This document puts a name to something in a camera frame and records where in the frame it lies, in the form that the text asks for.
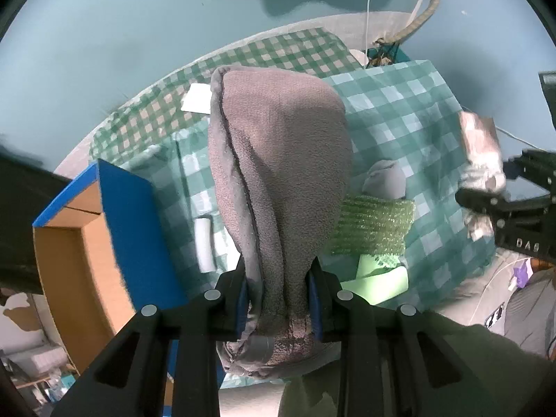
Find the pink white plastic bag bundle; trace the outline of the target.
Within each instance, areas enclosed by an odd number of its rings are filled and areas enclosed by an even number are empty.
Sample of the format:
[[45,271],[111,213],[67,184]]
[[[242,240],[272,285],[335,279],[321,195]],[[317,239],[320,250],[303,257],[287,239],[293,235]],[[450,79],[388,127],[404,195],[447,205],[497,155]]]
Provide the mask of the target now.
[[500,193],[506,186],[499,140],[492,118],[461,111],[459,122],[467,165],[460,186],[491,193]]

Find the light green foam piece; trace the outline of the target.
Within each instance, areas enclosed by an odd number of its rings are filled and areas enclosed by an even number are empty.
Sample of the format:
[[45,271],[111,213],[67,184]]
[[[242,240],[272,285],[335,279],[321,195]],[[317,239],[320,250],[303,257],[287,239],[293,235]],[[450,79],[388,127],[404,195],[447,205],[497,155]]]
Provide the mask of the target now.
[[343,281],[341,285],[370,305],[378,305],[405,293],[409,279],[400,256],[364,254],[359,257],[355,279]]

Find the white foam roll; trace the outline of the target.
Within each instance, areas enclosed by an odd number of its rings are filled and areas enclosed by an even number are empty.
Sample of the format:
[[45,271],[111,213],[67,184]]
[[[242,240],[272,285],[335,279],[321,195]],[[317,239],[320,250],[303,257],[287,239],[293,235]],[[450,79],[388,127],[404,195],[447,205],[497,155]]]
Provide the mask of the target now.
[[216,272],[217,267],[213,256],[210,218],[198,218],[194,220],[194,244],[197,263],[201,273]]

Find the green glitter scrub sponge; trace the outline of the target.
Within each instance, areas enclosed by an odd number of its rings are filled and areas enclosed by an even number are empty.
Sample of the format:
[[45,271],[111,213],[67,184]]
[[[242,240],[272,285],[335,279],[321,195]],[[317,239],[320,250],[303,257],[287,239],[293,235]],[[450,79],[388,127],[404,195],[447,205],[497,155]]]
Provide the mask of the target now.
[[414,222],[415,204],[407,199],[349,195],[341,204],[326,251],[342,255],[401,255]]

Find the grey fleece towel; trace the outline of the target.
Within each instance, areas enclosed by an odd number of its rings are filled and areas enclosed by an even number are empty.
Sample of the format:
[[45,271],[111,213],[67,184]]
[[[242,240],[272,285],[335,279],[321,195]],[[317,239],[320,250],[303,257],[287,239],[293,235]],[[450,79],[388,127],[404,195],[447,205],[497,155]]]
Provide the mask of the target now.
[[217,350],[233,375],[303,375],[337,355],[312,328],[306,276],[350,180],[345,106],[318,77],[276,68],[222,66],[210,86],[209,165],[249,297],[241,335]]

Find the grey cloth ball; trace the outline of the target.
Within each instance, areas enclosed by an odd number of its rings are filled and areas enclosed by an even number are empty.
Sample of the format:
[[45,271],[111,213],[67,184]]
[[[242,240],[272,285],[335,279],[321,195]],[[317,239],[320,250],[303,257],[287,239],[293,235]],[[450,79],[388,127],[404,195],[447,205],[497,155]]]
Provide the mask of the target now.
[[378,199],[404,199],[406,177],[397,161],[379,160],[369,170],[362,193]]

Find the blue cardboard box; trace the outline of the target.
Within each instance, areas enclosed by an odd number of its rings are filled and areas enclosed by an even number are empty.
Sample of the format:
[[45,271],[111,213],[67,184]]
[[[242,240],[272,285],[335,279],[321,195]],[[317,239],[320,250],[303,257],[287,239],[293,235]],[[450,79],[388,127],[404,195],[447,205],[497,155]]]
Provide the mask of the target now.
[[184,295],[151,186],[98,161],[33,225],[41,285],[79,377],[56,416],[219,414],[223,293]]

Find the teal checked plastic cloth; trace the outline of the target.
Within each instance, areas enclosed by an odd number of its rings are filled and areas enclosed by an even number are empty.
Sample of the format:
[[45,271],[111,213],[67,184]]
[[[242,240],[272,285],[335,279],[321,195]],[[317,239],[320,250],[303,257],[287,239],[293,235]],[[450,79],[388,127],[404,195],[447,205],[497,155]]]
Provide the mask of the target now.
[[[458,114],[460,105],[429,61],[340,73],[328,78],[347,109],[352,141],[352,189],[378,160],[399,162],[406,195],[416,206],[406,235],[409,288],[401,300],[426,310],[445,299],[467,277],[482,272],[495,247],[472,240],[454,199],[466,165]],[[208,121],[199,116],[121,164],[151,182],[178,279],[196,296],[232,268],[232,240],[225,231],[208,166]],[[217,271],[201,273],[194,220],[210,218]]]

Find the white paper card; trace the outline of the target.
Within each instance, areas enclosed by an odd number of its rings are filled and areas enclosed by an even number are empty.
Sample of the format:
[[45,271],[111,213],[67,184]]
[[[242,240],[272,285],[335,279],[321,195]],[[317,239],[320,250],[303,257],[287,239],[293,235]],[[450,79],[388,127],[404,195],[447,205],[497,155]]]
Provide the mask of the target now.
[[192,83],[181,100],[181,110],[190,113],[209,115],[211,112],[212,91],[209,84]]

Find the green beige checked cloth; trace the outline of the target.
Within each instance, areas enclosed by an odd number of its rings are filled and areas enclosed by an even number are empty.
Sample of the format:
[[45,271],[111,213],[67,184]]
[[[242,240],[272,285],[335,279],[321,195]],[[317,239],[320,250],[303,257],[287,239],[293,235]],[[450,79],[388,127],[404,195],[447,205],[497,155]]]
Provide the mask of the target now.
[[277,68],[324,78],[357,71],[361,64],[335,34],[322,27],[250,41],[184,66],[131,98],[94,133],[90,159],[117,166],[163,138],[195,124],[199,117],[181,109],[193,83],[208,84],[222,66]]

